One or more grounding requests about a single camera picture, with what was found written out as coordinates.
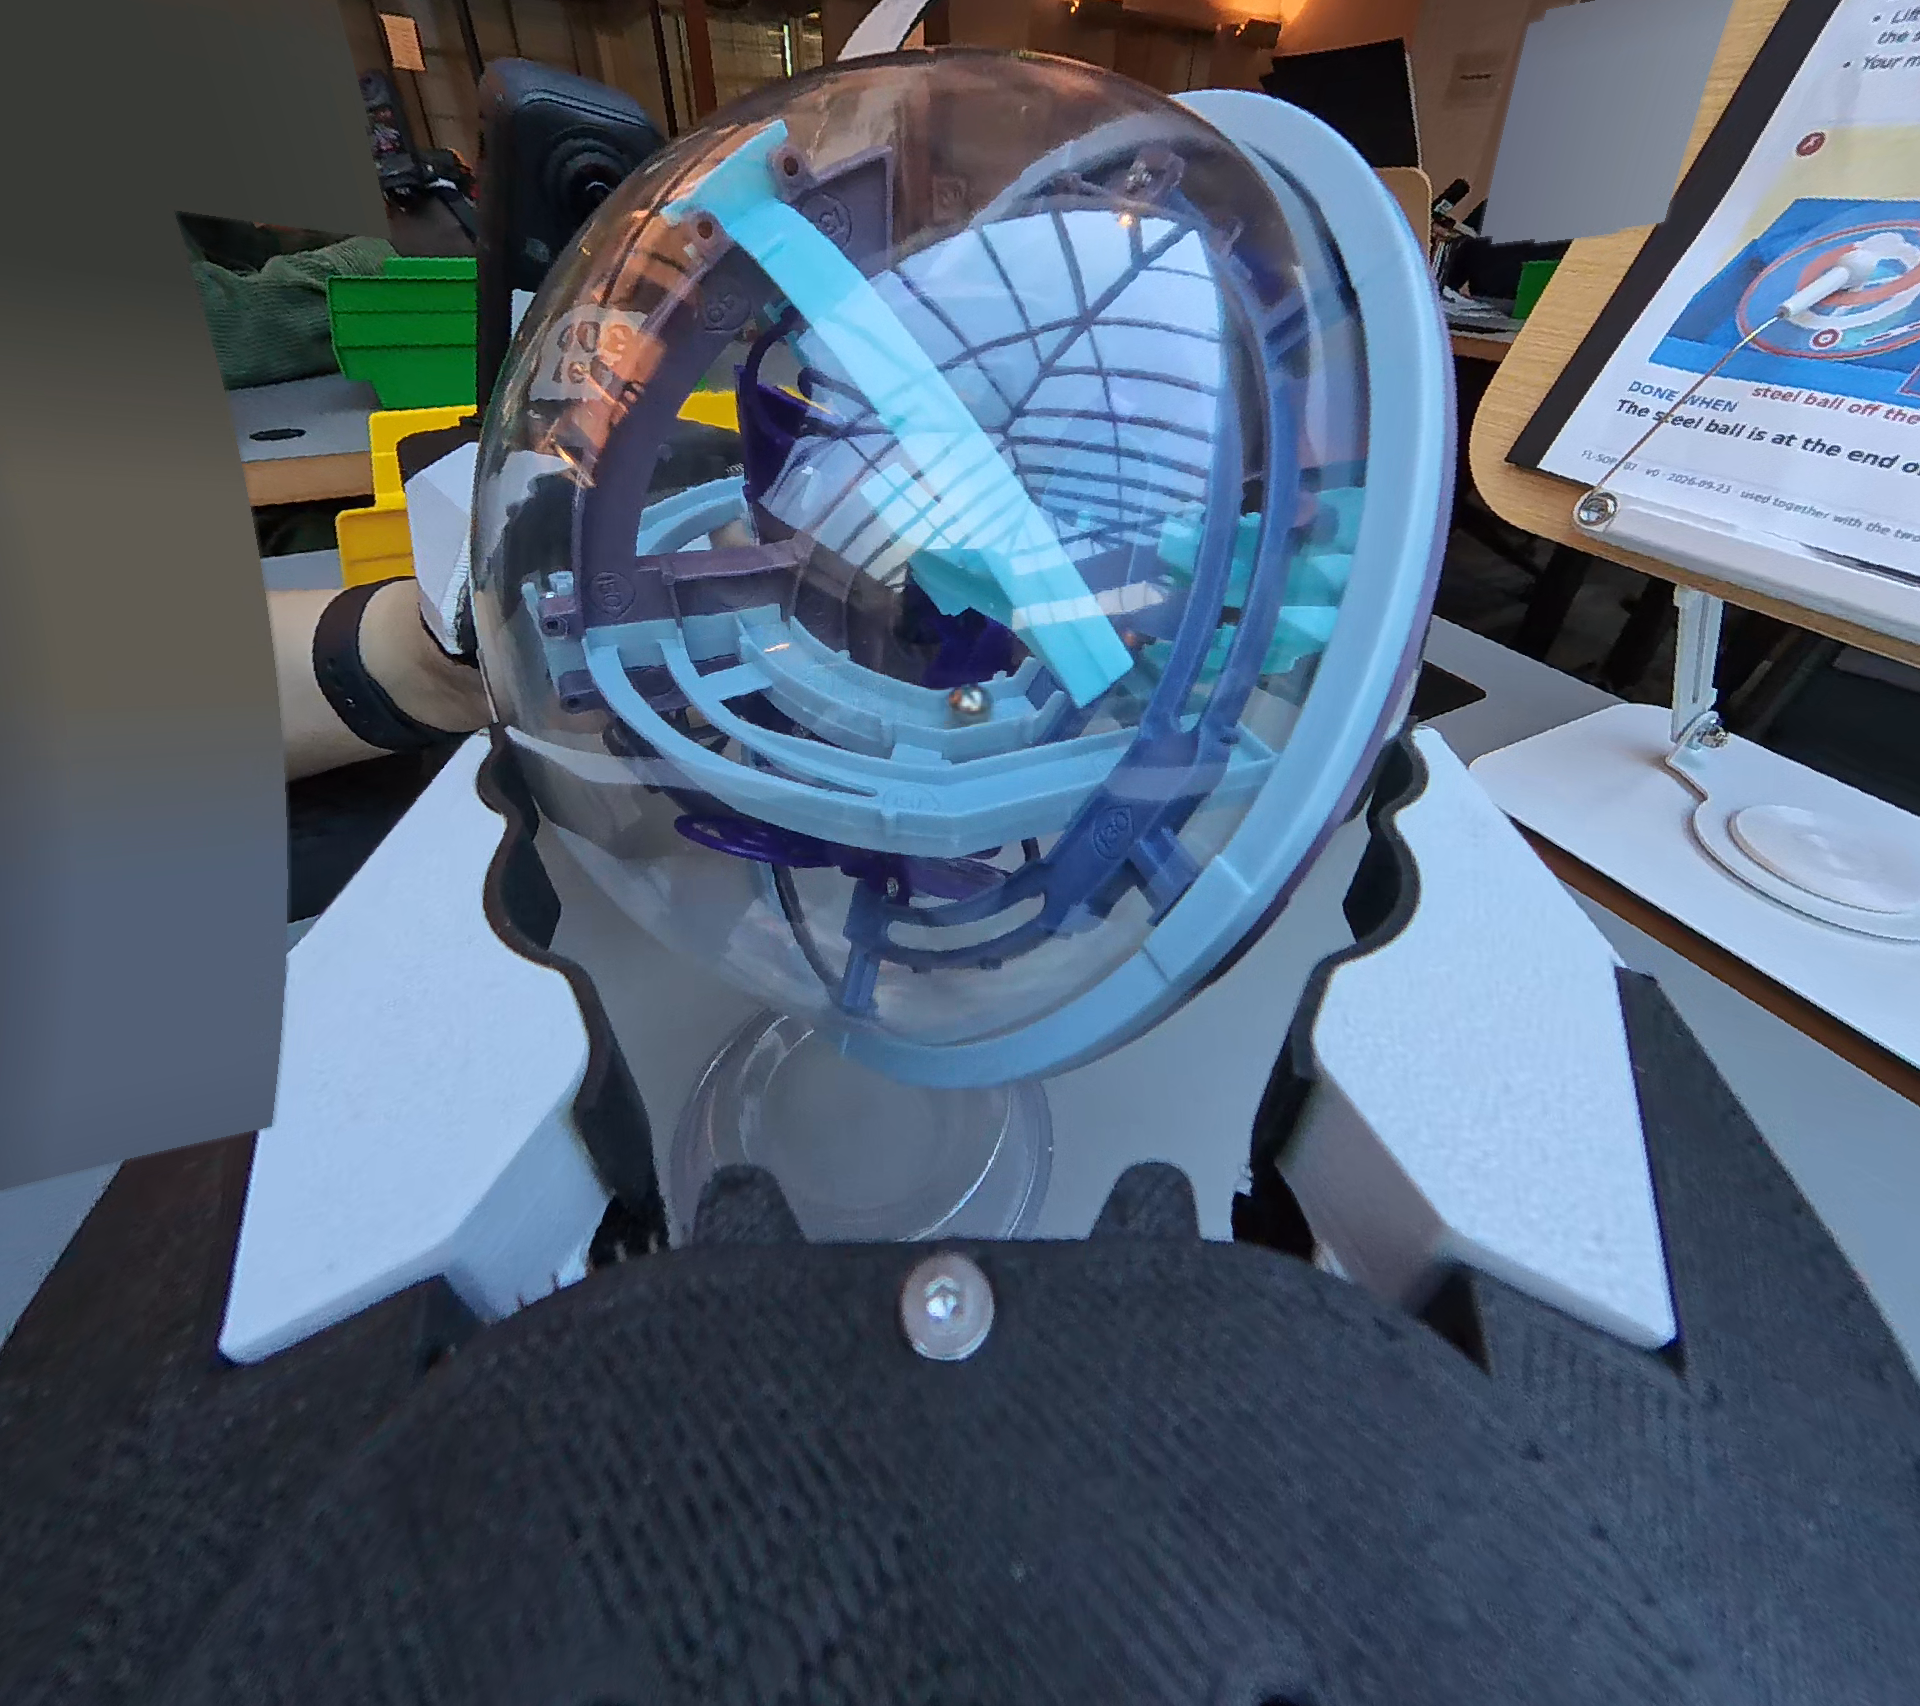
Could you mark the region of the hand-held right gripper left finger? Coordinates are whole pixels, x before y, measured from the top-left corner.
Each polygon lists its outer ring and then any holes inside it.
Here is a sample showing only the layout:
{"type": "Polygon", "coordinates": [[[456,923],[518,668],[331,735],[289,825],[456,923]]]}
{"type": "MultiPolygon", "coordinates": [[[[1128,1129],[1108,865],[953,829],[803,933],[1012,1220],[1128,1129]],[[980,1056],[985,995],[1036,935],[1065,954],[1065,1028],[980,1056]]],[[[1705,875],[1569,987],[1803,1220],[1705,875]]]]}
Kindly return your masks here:
{"type": "Polygon", "coordinates": [[[665,1245],[646,1122],[564,972],[488,917],[511,850],[473,737],[286,956],[222,1357],[444,1282],[498,1321],[665,1245]]]}

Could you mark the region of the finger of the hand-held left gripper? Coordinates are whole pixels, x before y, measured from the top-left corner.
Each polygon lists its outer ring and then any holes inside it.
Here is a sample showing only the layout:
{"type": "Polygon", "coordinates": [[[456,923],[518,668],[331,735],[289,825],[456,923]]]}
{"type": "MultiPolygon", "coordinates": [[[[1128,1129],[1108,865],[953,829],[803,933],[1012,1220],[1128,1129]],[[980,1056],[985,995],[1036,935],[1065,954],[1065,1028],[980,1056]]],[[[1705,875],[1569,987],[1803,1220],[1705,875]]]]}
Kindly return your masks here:
{"type": "Polygon", "coordinates": [[[402,487],[422,626],[452,660],[475,660],[470,547],[476,446],[446,450],[402,487]]]}

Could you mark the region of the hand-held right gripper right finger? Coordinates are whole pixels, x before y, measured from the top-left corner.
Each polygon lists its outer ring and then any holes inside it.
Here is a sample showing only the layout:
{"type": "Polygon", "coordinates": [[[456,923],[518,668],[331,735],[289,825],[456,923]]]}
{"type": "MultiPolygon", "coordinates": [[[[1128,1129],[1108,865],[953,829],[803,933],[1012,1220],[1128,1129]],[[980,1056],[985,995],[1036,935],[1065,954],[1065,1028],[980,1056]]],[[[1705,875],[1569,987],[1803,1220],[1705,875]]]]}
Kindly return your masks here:
{"type": "Polygon", "coordinates": [[[1389,753],[1253,1142],[1255,1200],[1408,1311],[1469,1268],[1676,1338],[1619,958],[1438,730],[1389,753]]]}

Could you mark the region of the clear plastic ball stand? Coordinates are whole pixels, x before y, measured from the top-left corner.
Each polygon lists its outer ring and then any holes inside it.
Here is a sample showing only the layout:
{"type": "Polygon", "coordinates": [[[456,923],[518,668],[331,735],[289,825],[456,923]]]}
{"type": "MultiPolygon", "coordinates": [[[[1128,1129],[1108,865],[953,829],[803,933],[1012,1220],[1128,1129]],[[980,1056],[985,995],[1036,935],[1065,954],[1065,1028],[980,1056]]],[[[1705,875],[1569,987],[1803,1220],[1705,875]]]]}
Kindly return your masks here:
{"type": "Polygon", "coordinates": [[[1043,1084],[905,1084],[844,1058],[807,1020],[765,1012],[687,1101],[665,1179],[671,1240],[693,1238],[723,1167],[772,1172],[812,1242],[1014,1238],[1041,1216],[1050,1159],[1043,1084]]]}

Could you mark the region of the clear plastic maze ball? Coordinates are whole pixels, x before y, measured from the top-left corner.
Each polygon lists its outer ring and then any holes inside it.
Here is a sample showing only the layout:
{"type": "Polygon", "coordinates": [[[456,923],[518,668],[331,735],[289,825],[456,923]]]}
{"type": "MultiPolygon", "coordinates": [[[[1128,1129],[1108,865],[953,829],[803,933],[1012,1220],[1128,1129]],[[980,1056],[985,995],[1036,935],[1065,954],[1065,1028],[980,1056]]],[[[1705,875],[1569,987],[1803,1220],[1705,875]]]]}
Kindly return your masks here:
{"type": "Polygon", "coordinates": [[[636,173],[485,422],[479,652],[641,926],[930,1088],[1134,1042],[1281,915],[1420,673],[1429,258],[1257,91],[821,69],[636,173]]]}

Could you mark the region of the person's left forearm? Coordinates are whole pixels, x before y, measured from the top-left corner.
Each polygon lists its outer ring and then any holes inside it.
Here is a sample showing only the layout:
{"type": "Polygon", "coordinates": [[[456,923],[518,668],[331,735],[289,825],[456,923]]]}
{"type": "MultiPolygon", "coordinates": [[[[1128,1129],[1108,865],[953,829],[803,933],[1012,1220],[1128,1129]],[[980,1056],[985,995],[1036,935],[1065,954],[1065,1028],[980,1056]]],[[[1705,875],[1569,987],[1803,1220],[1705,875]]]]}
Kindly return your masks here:
{"type": "MultiPolygon", "coordinates": [[[[386,754],[348,733],[317,680],[317,625],[341,593],[269,593],[286,777],[292,783],[386,754]]],[[[367,606],[359,639],[375,682],[405,714],[444,733],[469,737],[488,730],[492,712],[479,668],[451,659],[434,643],[422,625],[420,593],[410,576],[386,581],[367,606]]]]}

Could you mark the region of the yellow storage bin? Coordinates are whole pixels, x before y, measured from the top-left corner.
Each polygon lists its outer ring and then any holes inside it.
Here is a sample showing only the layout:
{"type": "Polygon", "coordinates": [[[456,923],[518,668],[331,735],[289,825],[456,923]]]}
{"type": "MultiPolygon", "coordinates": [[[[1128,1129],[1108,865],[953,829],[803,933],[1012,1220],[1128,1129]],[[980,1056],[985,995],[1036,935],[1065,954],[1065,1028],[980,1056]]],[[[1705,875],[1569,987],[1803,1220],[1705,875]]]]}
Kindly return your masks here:
{"type": "MultiPolygon", "coordinates": [[[[677,417],[666,425],[671,440],[687,428],[718,432],[725,440],[718,450],[721,476],[673,478],[666,498],[654,507],[646,505],[645,492],[630,498],[615,494],[609,487],[586,487],[586,457],[623,420],[619,395],[584,384],[564,399],[530,397],[528,407],[533,422],[558,426],[564,438],[558,450],[562,494],[556,515],[571,533],[571,558],[588,562],[578,568],[581,576],[619,562],[612,543],[619,515],[626,515],[633,523],[633,551],[638,557],[685,547],[706,551],[714,527],[727,527],[747,515],[745,485],[736,474],[743,457],[740,404],[733,390],[694,390],[680,400],[677,417]]],[[[407,485],[409,478],[422,481],[427,466],[443,448],[458,450],[467,442],[469,418],[456,407],[389,410],[375,412],[369,418],[369,431],[375,505],[346,511],[337,520],[343,579],[348,587],[382,584],[427,573],[429,534],[412,528],[407,485]]]]}

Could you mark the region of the black wristband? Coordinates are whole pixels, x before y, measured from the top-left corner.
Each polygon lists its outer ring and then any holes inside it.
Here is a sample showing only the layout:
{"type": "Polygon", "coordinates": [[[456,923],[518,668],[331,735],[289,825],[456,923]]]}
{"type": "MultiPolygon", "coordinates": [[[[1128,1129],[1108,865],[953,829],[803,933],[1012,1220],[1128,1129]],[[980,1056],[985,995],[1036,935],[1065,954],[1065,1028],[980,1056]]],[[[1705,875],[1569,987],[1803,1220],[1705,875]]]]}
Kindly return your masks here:
{"type": "Polygon", "coordinates": [[[375,680],[363,651],[363,625],[386,582],[364,582],[337,594],[315,626],[311,662],[334,716],[367,746],[386,754],[425,753],[469,735],[427,726],[394,704],[375,680]]]}

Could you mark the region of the green knitted cloth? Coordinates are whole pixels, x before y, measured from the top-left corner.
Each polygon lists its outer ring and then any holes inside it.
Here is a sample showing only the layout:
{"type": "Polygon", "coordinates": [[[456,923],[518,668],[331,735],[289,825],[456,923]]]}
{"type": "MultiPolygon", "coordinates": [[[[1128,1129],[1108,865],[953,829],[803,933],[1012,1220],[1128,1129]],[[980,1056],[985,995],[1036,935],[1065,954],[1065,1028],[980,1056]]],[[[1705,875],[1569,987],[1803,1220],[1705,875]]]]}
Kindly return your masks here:
{"type": "Polygon", "coordinates": [[[233,392],[339,375],[326,291],[337,278],[378,277],[396,256],[389,238],[351,234],[277,255],[256,271],[189,255],[222,387],[233,392]]]}

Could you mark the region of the black monitor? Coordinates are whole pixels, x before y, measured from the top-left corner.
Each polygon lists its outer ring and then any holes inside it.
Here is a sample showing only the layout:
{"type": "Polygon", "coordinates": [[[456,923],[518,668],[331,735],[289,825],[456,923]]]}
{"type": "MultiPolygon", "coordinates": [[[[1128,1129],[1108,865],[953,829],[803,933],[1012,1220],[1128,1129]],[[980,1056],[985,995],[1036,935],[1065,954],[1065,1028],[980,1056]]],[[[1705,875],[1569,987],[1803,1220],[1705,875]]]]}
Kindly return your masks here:
{"type": "Polygon", "coordinates": [[[1325,123],[1372,168],[1427,166],[1404,39],[1278,56],[1260,88],[1325,123]]]}

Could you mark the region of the printed instruction sheet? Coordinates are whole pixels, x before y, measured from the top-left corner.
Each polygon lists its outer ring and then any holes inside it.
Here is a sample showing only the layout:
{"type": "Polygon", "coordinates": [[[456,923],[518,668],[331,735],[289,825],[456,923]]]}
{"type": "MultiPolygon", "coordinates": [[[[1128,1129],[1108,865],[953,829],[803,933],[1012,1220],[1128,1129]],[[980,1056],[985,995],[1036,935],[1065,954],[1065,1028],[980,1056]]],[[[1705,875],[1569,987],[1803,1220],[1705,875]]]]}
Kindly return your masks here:
{"type": "Polygon", "coordinates": [[[1838,0],[1542,461],[1916,576],[1918,0],[1838,0]]]}

